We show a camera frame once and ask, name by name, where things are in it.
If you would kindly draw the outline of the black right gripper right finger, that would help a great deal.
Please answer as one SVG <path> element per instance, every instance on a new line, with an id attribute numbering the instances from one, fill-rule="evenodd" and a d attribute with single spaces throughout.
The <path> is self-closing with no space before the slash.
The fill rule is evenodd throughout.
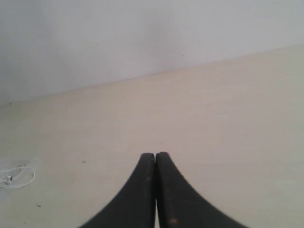
<path id="1" fill-rule="evenodd" d="M 156 154 L 156 200 L 161 228 L 244 228 L 186 181 L 167 152 Z"/>

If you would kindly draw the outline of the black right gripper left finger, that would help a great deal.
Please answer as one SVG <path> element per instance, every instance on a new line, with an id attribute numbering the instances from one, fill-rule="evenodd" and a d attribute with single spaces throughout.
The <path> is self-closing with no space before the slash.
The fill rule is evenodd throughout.
<path id="1" fill-rule="evenodd" d="M 153 228 L 155 157 L 141 154 L 131 176 L 115 197 L 83 228 Z"/>

